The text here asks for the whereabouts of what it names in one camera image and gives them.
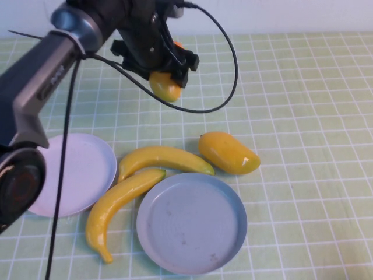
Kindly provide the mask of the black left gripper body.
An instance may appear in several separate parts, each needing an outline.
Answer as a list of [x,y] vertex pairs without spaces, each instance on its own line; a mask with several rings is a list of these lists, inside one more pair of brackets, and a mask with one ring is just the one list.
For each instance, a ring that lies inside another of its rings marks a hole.
[[114,40],[111,52],[122,57],[122,68],[149,79],[153,72],[168,73],[174,70],[196,71],[199,56],[177,45],[168,30],[166,21],[152,16],[144,22],[132,17],[118,29],[120,40]]

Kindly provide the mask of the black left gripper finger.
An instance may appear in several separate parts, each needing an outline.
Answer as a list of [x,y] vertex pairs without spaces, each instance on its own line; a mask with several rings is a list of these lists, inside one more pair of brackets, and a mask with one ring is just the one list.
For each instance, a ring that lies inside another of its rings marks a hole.
[[189,71],[186,69],[174,70],[171,73],[171,79],[181,88],[185,88],[189,80]]

